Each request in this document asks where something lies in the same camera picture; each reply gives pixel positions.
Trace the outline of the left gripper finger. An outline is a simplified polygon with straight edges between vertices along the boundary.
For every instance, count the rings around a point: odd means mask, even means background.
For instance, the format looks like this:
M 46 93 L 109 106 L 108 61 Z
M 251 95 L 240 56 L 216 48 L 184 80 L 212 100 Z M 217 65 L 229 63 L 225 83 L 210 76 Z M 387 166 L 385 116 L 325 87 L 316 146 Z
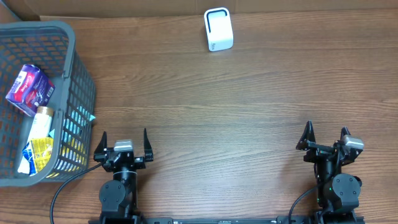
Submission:
M 106 131 L 104 131 L 101 140 L 94 151 L 94 154 L 104 154 L 106 148 L 107 148 L 107 133 Z
M 147 130 L 146 129 L 144 129 L 144 153 L 145 153 L 146 156 L 152 156 L 153 155 L 152 146 L 151 146 L 149 138 L 147 136 Z

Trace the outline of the white tube with gold cap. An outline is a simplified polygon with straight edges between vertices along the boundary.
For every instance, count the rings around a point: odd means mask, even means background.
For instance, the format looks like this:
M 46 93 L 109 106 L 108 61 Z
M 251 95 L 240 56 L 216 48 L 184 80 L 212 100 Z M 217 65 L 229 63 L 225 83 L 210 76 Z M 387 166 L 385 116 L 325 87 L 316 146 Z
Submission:
M 34 116 L 27 142 L 33 139 L 46 138 L 52 125 L 54 110 L 46 106 L 39 106 Z

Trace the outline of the yellow blue snack packet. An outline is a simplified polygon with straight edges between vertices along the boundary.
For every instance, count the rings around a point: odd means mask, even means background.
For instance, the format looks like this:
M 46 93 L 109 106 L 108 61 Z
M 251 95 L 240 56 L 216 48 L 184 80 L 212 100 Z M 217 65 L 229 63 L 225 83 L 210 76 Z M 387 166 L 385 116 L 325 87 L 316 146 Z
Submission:
M 22 150 L 18 173 L 36 175 L 49 162 L 53 149 L 53 138 L 37 138 L 30 140 Z

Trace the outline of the teal wet wipes pack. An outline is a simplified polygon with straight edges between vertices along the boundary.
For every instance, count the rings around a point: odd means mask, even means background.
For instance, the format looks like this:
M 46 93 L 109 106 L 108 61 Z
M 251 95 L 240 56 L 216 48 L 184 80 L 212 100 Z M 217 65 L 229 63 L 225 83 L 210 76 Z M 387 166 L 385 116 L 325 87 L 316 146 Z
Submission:
M 96 119 L 94 115 L 88 112 L 84 107 L 79 106 L 69 114 L 70 118 L 63 121 L 63 125 L 73 134 L 81 134 L 82 128 L 85 128 L 89 122 Z

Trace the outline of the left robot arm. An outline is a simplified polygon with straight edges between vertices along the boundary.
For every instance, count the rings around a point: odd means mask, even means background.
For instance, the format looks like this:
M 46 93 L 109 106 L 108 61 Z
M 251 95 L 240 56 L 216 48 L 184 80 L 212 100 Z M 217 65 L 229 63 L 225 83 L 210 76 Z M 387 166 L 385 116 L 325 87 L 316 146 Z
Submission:
M 146 168 L 146 163 L 154 160 L 154 153 L 144 130 L 144 155 L 134 155 L 130 139 L 118 140 L 113 147 L 107 145 L 107 134 L 103 133 L 95 149 L 93 159 L 99 162 L 106 172 L 113 174 L 99 190 L 101 213 L 98 220 L 90 223 L 147 223 L 144 214 L 137 208 L 137 171 Z

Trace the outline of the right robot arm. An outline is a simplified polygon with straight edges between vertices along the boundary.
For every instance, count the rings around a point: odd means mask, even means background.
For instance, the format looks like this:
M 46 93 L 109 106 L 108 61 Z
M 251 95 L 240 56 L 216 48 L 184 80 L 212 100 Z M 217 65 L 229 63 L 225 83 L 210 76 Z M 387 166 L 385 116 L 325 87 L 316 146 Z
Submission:
M 364 151 L 363 140 L 352 136 L 344 126 L 339 140 L 333 145 L 318 144 L 309 120 L 296 149 L 306 152 L 303 160 L 313 164 L 317 184 L 296 199 L 289 210 L 288 222 L 294 222 L 292 213 L 299 201 L 316 192 L 320 209 L 300 220 L 300 223 L 364 223 L 364 217 L 358 217 L 354 212 L 359 207 L 363 183 L 359 177 L 342 172 L 343 166 L 352 164 Z

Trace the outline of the white barcode scanner stand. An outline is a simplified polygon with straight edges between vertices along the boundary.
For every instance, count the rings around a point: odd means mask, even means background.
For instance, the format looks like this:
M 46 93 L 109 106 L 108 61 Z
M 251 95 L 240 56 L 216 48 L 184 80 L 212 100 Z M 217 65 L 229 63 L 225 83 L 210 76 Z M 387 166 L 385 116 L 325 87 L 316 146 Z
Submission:
M 209 51 L 230 49 L 234 44 L 234 35 L 228 9 L 225 7 L 208 9 L 203 17 Z

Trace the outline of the purple Carefree pad pack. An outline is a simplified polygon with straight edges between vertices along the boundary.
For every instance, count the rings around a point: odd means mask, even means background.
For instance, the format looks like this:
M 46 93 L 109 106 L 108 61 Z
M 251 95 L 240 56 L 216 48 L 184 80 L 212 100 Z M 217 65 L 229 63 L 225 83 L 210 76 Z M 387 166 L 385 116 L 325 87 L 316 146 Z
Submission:
M 38 107 L 47 106 L 55 85 L 35 65 L 22 66 L 17 78 L 6 95 L 6 100 L 27 116 L 35 116 Z

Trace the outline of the grey plastic mesh basket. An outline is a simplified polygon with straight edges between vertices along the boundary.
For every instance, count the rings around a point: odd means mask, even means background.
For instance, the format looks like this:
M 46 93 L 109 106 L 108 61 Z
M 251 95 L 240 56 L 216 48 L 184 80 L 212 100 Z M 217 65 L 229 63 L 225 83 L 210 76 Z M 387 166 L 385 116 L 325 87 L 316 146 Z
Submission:
M 22 150 L 33 122 L 6 100 L 25 64 L 39 67 L 55 85 L 48 107 L 54 110 L 52 155 L 36 175 L 18 173 Z M 27 187 L 39 182 L 64 182 L 87 169 L 93 122 L 73 134 L 64 127 L 72 110 L 84 107 L 94 115 L 96 87 L 75 49 L 75 33 L 66 23 L 1 24 L 1 187 Z

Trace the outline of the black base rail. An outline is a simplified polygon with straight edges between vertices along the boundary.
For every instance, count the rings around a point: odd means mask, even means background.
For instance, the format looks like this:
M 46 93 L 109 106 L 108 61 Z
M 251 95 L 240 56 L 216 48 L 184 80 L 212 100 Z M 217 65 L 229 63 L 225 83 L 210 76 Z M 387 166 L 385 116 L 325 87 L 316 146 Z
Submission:
M 148 224 L 288 224 L 289 219 L 288 216 L 278 216 L 276 218 L 263 218 L 263 219 L 173 219 L 173 218 L 145 218 L 145 221 L 141 221 L 140 223 L 148 223 Z M 309 224 L 309 223 L 317 223 L 313 221 L 310 217 L 306 217 L 303 215 L 292 216 L 293 224 Z M 106 223 L 137 223 L 134 221 L 130 222 L 106 222 Z M 326 221 L 323 223 L 361 223 L 365 224 L 363 217 L 357 217 L 356 222 L 354 220 L 344 220 L 343 218 L 326 218 Z

